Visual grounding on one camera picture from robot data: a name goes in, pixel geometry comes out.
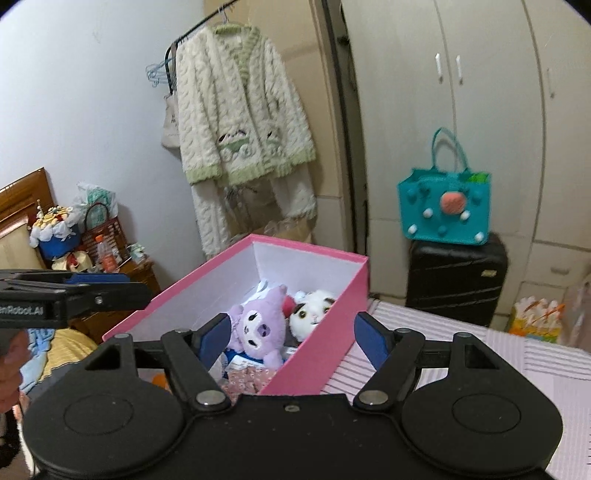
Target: pink pom pom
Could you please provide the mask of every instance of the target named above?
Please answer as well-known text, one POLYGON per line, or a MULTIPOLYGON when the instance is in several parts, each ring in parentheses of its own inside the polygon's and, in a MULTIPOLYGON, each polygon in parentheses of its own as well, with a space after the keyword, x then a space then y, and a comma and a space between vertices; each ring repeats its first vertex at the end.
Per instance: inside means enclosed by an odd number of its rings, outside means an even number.
POLYGON ((445 192, 439 205, 447 215, 459 215, 466 209, 466 196, 462 192, 445 192))

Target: white cat plush toy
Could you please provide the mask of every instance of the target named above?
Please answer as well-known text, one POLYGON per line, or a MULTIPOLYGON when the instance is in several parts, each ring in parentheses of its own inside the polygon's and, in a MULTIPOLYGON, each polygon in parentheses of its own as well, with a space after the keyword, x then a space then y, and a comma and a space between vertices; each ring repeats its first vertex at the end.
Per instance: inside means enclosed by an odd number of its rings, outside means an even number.
POLYGON ((298 342, 303 342, 330 310, 336 295, 324 290, 316 290, 306 294, 295 306, 290 315, 290 330, 298 342))

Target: teal bag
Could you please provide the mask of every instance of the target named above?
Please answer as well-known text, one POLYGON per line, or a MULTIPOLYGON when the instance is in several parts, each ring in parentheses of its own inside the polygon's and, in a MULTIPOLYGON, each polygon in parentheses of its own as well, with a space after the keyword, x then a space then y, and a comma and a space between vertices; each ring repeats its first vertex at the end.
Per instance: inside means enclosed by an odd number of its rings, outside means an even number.
POLYGON ((412 240, 447 244, 482 245, 488 240, 491 174, 473 172, 464 149, 447 128, 439 128, 431 142, 429 170, 414 168, 398 184, 402 232, 412 240), (437 168, 435 143, 439 133, 454 143, 464 165, 462 172, 437 168))

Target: wooden headboard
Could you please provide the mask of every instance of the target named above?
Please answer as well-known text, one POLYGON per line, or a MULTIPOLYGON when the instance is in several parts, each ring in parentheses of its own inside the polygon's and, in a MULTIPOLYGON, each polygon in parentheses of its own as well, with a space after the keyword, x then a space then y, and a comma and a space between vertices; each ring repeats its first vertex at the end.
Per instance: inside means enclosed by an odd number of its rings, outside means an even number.
POLYGON ((40 168, 0 190, 0 233, 22 225, 31 225, 37 214, 37 200, 43 211, 55 205, 44 168, 40 168))

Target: pink box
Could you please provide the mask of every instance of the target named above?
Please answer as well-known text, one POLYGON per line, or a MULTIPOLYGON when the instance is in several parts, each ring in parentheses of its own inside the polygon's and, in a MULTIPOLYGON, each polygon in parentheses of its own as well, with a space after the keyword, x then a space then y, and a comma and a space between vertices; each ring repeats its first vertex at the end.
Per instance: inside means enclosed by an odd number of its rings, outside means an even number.
POLYGON ((324 320, 262 390, 264 395, 316 395, 355 341, 353 321, 368 297, 368 259, 361 255, 269 236, 250 235, 158 295, 107 332, 157 340, 176 328, 197 330, 244 301, 262 280, 338 295, 324 320))

